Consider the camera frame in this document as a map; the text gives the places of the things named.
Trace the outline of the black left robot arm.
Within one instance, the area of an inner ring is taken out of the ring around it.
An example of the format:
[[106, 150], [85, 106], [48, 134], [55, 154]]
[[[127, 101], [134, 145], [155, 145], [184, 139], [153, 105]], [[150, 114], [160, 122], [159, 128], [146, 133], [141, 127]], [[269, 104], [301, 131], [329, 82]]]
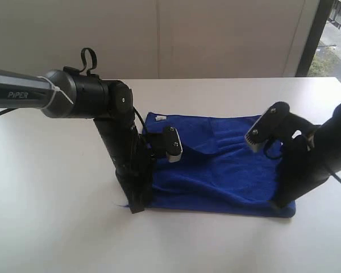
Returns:
[[139, 134], [132, 90], [120, 80], [81, 75], [70, 67], [34, 77], [0, 70], [0, 108], [39, 109], [49, 118], [93, 120], [132, 213], [152, 199], [152, 164]]

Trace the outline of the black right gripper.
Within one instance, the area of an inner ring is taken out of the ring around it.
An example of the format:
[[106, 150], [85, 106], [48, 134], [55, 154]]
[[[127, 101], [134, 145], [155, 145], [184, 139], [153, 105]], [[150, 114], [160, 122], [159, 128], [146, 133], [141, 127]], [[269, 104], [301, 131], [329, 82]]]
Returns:
[[276, 168], [277, 190], [268, 201], [275, 209], [283, 209], [299, 197], [322, 185], [330, 177], [324, 166], [321, 147], [309, 137], [327, 133], [326, 125], [317, 126], [309, 135], [299, 135], [282, 145], [282, 160]]

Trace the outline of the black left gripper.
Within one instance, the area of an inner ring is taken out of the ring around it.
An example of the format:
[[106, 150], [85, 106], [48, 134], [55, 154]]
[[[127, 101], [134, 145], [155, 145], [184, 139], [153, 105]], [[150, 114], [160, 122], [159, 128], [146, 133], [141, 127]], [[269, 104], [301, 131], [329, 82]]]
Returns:
[[115, 166], [115, 175], [126, 193], [131, 213], [145, 210], [153, 199], [151, 150], [132, 122], [127, 127], [110, 118], [96, 118], [94, 124]]

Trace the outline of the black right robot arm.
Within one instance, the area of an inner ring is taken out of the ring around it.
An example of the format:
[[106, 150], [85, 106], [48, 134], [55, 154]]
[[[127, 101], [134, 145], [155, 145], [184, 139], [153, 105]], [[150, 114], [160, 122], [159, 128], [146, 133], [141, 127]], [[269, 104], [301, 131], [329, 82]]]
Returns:
[[283, 144], [276, 168], [277, 189], [270, 199], [283, 208], [341, 171], [341, 104], [324, 124]]

